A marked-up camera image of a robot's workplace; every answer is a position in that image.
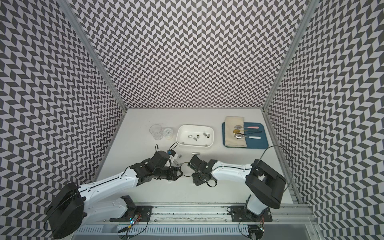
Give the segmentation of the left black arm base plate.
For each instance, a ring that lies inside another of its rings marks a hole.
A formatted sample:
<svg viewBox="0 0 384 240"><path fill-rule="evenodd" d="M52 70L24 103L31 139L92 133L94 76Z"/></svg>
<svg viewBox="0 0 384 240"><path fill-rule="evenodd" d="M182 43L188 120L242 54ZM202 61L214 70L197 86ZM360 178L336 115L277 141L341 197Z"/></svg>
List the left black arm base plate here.
<svg viewBox="0 0 384 240"><path fill-rule="evenodd" d="M152 216L153 206L137 206L130 196L122 196L126 210L118 218L110 218L110 222L130 222L138 220L148 223Z"/></svg>

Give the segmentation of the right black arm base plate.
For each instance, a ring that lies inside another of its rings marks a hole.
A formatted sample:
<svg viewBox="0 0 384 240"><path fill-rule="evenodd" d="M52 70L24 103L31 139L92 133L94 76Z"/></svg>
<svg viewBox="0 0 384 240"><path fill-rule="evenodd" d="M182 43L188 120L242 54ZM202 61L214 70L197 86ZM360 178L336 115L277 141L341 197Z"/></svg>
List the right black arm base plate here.
<svg viewBox="0 0 384 240"><path fill-rule="evenodd" d="M260 215L256 215L246 210L244 205L234 205L227 208L231 215L232 222L262 222L269 223L273 221L270 208L266 208Z"/></svg>

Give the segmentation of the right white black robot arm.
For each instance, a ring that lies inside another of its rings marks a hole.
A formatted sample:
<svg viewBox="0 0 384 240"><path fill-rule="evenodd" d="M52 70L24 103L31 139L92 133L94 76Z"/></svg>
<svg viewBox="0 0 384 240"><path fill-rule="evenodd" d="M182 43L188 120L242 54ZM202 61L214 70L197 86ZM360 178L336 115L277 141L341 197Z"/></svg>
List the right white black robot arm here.
<svg viewBox="0 0 384 240"><path fill-rule="evenodd" d="M246 185L252 192L245 206L240 210L232 209L231 214L241 220L257 222L266 219L268 209L279 209L287 180L262 160L250 165L227 164L217 160L205 162L193 156L188 167L194 171L193 183L200 186L209 181L231 181Z"/></svg>

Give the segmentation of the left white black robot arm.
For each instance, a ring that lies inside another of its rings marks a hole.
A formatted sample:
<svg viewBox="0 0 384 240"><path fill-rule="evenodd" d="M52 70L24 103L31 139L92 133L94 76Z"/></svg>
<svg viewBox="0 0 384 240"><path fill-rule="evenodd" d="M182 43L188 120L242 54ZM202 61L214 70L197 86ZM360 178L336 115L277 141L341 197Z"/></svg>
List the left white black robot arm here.
<svg viewBox="0 0 384 240"><path fill-rule="evenodd" d="M158 151L150 159L133 164L109 178L80 186L74 182L64 185L46 208L45 231L59 240L85 224L122 220L130 198L122 196L111 202L105 202L105 199L153 179L176 181L180 178L179 168L174 164L178 157L174 150Z"/></svg>

